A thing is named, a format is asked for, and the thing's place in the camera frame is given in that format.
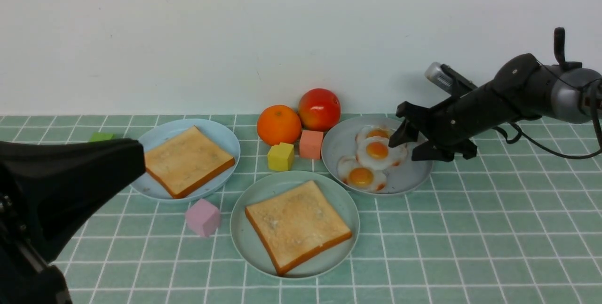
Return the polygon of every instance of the pink cube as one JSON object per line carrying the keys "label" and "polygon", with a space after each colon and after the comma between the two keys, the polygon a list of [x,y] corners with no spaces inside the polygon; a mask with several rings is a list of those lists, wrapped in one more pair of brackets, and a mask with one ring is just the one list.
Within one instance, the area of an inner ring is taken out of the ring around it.
{"label": "pink cube", "polygon": [[220,210],[205,199],[201,199],[191,206],[186,211],[185,218],[190,230],[203,238],[215,233],[222,220]]}
{"label": "pink cube", "polygon": [[319,160],[323,138],[323,132],[303,130],[299,141],[299,157],[308,160]]}

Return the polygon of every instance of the yellow block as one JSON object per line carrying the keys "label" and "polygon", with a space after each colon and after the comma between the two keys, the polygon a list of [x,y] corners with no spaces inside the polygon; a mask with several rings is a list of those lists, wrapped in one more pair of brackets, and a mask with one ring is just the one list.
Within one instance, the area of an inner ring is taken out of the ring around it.
{"label": "yellow block", "polygon": [[269,148],[267,167],[274,171],[289,171],[293,167],[295,147],[289,143],[280,143]]}

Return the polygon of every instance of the slice of bread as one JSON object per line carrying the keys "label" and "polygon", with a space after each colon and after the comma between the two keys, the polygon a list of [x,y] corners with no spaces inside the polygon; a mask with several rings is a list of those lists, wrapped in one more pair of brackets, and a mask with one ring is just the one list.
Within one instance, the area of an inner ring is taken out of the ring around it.
{"label": "slice of bread", "polygon": [[196,126],[144,154],[146,172],[174,199],[182,199],[230,167],[235,160]]}
{"label": "slice of bread", "polygon": [[279,276],[352,237],[313,180],[249,205],[245,214]]}

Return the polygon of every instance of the plastic fruit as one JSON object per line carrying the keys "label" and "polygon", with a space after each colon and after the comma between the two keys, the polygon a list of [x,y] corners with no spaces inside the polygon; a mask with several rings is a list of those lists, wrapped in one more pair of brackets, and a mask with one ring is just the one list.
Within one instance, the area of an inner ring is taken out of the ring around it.
{"label": "plastic fruit", "polygon": [[341,118],[341,104],[336,94],[327,89],[312,89],[299,101],[299,117],[304,128],[328,131]]}
{"label": "plastic fruit", "polygon": [[301,136],[301,119],[286,105],[268,107],[257,120],[257,135],[270,146],[294,144]]}

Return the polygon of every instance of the egg yolk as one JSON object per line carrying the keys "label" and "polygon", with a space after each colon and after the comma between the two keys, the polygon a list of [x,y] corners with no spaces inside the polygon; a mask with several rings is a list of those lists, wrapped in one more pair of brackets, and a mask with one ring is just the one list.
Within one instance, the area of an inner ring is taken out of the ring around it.
{"label": "egg yolk", "polygon": [[387,131],[381,129],[381,128],[375,128],[374,130],[368,132],[368,134],[366,135],[366,137],[384,137],[384,138],[389,138],[389,134],[387,133]]}
{"label": "egg yolk", "polygon": [[366,145],[366,152],[375,160],[384,160],[389,154],[389,149],[383,143],[372,142]]}
{"label": "egg yolk", "polygon": [[373,180],[372,171],[366,168],[355,168],[349,173],[349,181],[356,186],[369,186]]}

